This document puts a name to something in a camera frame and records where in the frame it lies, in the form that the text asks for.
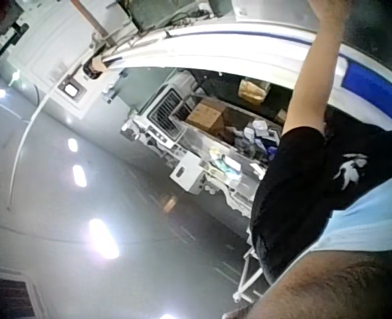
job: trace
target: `black t-shirt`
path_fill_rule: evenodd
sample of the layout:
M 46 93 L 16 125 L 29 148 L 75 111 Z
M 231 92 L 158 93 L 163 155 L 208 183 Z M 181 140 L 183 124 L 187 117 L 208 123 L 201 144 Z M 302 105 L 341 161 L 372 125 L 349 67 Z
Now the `black t-shirt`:
M 337 110 L 326 138 L 301 127 L 283 135 L 256 192 L 252 242 L 269 282 L 321 234 L 333 210 L 392 178 L 392 132 Z

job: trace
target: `hand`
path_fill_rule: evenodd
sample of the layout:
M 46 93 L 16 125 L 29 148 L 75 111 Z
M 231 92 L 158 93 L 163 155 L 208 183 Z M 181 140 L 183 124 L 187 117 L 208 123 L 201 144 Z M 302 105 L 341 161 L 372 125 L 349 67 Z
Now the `hand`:
M 351 0 L 308 0 L 321 23 L 344 24 L 349 16 Z

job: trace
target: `white graphic print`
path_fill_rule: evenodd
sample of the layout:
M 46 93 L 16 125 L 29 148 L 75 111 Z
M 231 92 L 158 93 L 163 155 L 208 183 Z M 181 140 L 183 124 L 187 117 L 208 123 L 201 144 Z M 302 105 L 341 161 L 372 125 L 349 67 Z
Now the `white graphic print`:
M 337 179 L 343 175 L 342 190 L 347 188 L 350 181 L 355 184 L 358 182 L 359 174 L 357 168 L 362 168 L 367 164 L 367 156 L 363 154 L 346 154 L 344 157 L 351 158 L 351 160 L 343 163 L 338 173 L 334 176 L 334 179 Z

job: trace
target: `blue stripe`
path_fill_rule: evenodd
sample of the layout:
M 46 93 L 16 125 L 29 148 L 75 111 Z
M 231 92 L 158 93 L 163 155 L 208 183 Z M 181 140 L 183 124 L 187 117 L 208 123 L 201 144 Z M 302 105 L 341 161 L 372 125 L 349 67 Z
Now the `blue stripe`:
M 369 101 L 392 118 L 392 84 L 376 72 L 350 61 L 342 87 Z
M 187 33 L 185 35 L 177 35 L 173 37 L 185 37 L 188 35 L 254 35 L 287 40 L 295 43 L 302 43 L 304 45 L 312 44 L 310 41 L 295 39 L 292 37 L 252 31 L 207 31 Z M 340 54 L 340 56 L 346 58 L 349 62 L 347 72 L 342 82 L 342 87 L 372 103 L 392 118 L 392 83 L 376 72 L 353 61 L 348 56 L 344 54 Z

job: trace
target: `cable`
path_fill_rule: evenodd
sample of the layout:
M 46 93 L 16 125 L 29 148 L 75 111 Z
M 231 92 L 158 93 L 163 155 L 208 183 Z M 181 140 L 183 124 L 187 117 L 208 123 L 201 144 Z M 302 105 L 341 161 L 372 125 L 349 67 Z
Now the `cable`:
M 77 61 L 65 72 L 65 74 L 70 74 L 74 69 L 79 67 L 81 65 L 82 59 L 84 57 L 86 57 L 88 52 L 89 51 L 86 51 L 82 56 L 80 56 L 77 59 Z M 12 199 L 13 199 L 13 188 L 15 186 L 17 165 L 19 164 L 21 151 L 22 151 L 23 145 L 25 144 L 26 137 L 28 136 L 29 131 L 32 128 L 32 125 L 34 124 L 35 120 L 37 119 L 38 114 L 40 114 L 40 112 L 43 109 L 44 105 L 48 102 L 49 98 L 51 97 L 51 94 L 53 94 L 54 90 L 56 90 L 57 86 L 59 86 L 62 83 L 63 80 L 64 80 L 64 76 L 61 76 L 60 79 L 57 81 L 57 83 L 50 89 L 50 91 L 47 93 L 47 95 L 39 103 L 39 105 L 37 106 L 37 109 L 32 114 L 31 120 L 29 121 L 27 127 L 25 128 L 25 131 L 23 132 L 21 141 L 19 143 L 19 147 L 17 148 L 17 152 L 16 152 L 16 156 L 15 156 L 15 162 L 13 164 L 13 169 L 11 171 L 10 188 L 9 188 L 9 200 L 8 200 L 8 206 L 7 206 L 7 210 L 9 210 L 9 211 L 11 209 L 11 202 L 12 202 Z

